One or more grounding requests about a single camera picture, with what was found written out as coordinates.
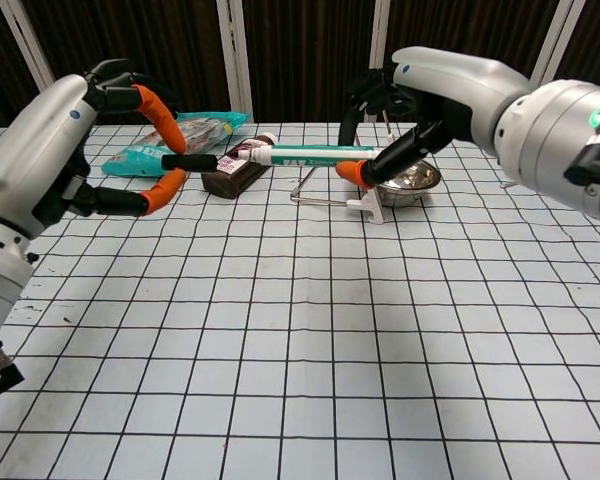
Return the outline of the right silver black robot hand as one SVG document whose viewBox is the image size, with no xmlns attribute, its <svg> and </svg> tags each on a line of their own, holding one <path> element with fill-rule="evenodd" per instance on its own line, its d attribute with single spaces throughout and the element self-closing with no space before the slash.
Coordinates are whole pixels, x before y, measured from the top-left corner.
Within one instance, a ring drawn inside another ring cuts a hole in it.
<svg viewBox="0 0 600 480">
<path fill-rule="evenodd" d="M 506 64 L 422 46 L 395 51 L 391 63 L 370 69 L 350 84 L 338 143 L 353 143 L 366 114 L 416 114 L 416 125 L 373 160 L 348 160 L 337 174 L 362 188 L 394 179 L 454 140 L 495 152 L 497 124 L 505 110 L 531 92 L 530 81 Z"/>
</svg>

